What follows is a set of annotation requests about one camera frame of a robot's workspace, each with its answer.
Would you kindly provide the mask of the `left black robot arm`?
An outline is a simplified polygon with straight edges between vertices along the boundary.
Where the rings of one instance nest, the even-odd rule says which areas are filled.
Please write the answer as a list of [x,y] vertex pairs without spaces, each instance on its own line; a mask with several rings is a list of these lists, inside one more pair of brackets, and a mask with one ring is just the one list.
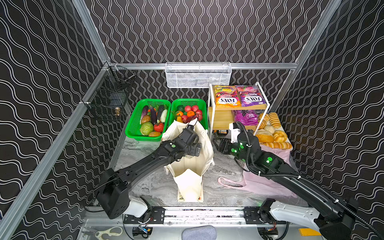
[[109,219],[115,219],[127,210],[131,201],[129,193],[141,179],[185,156],[198,157],[202,148],[198,141],[194,127],[188,125],[176,138],[161,142],[152,154],[138,162],[117,171],[107,169],[95,195]]

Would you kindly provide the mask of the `orange Fox's candy bag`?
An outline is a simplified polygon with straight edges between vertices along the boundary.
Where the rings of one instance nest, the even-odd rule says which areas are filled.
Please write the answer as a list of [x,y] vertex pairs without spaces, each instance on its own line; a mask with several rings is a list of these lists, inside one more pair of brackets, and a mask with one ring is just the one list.
[[214,86],[214,93],[219,106],[238,108],[242,105],[235,86]]

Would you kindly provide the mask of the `purple candy bag shelf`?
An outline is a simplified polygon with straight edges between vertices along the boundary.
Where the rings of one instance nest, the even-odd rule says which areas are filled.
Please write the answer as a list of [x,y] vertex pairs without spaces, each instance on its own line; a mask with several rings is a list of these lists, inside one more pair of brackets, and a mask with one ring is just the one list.
[[244,126],[255,126],[259,123],[258,114],[255,110],[233,110],[235,122],[241,122]]

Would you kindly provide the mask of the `cream canvas tote bag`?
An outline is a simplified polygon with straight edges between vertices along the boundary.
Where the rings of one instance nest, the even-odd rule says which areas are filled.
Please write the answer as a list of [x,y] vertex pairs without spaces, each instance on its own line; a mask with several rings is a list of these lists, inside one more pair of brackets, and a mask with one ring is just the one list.
[[188,124],[174,121],[162,136],[162,141],[172,140],[182,133],[186,127],[193,127],[199,137],[198,143],[202,145],[198,157],[185,156],[179,162],[165,166],[166,172],[171,173],[178,186],[179,202],[204,201],[203,175],[214,163],[214,150],[208,131],[202,124],[193,120]]

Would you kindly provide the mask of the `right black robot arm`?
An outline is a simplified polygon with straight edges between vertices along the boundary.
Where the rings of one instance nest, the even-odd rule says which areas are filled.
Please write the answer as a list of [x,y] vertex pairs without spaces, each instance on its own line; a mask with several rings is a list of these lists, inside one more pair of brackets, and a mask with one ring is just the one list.
[[275,199],[266,199],[256,213],[246,220],[276,224],[285,222],[307,227],[319,232],[326,240],[349,240],[356,222],[370,229],[380,240],[384,238],[375,227],[360,217],[358,202],[346,201],[302,177],[277,155],[262,150],[259,138],[252,135],[241,122],[230,125],[231,135],[238,130],[234,147],[229,151],[235,162],[245,161],[244,171],[254,176],[272,180],[287,188],[308,203],[308,207],[283,204]]

